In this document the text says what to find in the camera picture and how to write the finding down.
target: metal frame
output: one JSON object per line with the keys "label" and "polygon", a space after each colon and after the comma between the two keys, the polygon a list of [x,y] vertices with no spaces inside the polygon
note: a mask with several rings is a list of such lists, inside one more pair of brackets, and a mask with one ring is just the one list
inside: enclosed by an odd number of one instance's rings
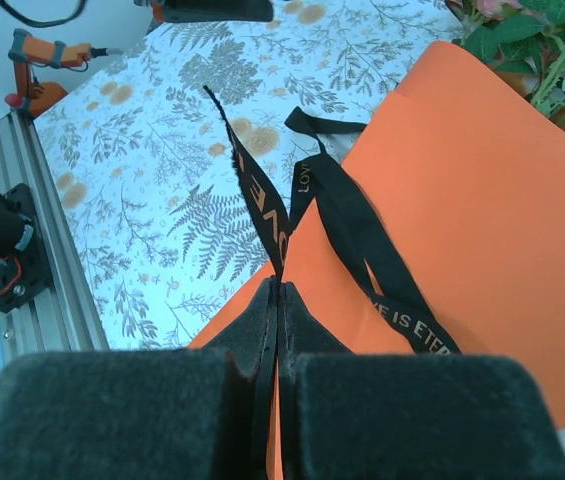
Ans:
{"label": "metal frame", "polygon": [[0,192],[18,183],[32,189],[53,285],[28,305],[0,313],[0,369],[30,353],[108,350],[35,128],[11,113],[0,120]]}

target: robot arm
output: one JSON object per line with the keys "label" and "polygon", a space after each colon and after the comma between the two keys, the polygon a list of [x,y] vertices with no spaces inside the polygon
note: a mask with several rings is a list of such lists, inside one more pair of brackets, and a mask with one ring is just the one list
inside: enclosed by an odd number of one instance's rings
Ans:
{"label": "robot arm", "polygon": [[120,49],[93,48],[90,43],[67,46],[59,41],[46,42],[16,28],[9,58],[13,61],[17,93],[7,95],[5,101],[12,108],[25,110],[35,118],[64,98],[67,92],[54,82],[38,83],[32,66],[54,69],[84,66],[86,69],[93,58],[121,53]]}

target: black ribbon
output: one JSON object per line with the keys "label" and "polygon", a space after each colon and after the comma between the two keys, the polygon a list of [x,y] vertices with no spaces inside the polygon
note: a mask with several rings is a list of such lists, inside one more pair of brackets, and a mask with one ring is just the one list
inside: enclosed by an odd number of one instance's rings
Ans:
{"label": "black ribbon", "polygon": [[[366,125],[313,117],[300,108],[291,112],[285,125],[315,139],[320,152],[295,164],[289,216],[273,183],[240,143],[219,102],[210,90],[207,92],[225,121],[240,190],[278,283],[284,273],[289,237],[316,200],[333,250],[389,326],[403,335],[416,353],[460,353],[433,316],[364,193],[318,138],[318,134],[360,133]],[[382,293],[373,288],[369,272]]]}
{"label": "black ribbon", "polygon": [[[326,153],[318,134],[354,133],[365,125],[312,117],[295,108],[285,125],[309,135],[320,153],[296,163],[291,193],[291,226],[297,227],[316,200],[320,219],[336,255],[387,323],[416,353],[460,353],[431,312],[382,222],[355,181]],[[373,273],[383,295],[369,275]]]}

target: orange paper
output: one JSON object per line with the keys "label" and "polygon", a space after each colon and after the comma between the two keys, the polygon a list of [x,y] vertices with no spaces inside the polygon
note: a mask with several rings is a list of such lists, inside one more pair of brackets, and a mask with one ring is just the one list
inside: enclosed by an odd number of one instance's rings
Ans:
{"label": "orange paper", "polygon": [[[460,349],[519,361],[565,427],[565,133],[470,54],[436,42],[343,167]],[[191,346],[217,335],[272,273],[258,272]],[[338,260],[315,204],[290,240],[284,275],[354,352],[411,353]]]}

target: white patterned fabric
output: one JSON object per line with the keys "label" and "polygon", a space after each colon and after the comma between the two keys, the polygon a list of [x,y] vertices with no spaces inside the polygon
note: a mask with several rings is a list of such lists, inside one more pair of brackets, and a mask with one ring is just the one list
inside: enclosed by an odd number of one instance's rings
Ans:
{"label": "white patterned fabric", "polygon": [[[36,120],[112,348],[186,345],[266,261],[203,85],[288,200],[317,151],[291,110],[368,122],[459,27],[442,0],[274,6],[268,24],[161,26]],[[342,159],[354,140],[326,143]]]}

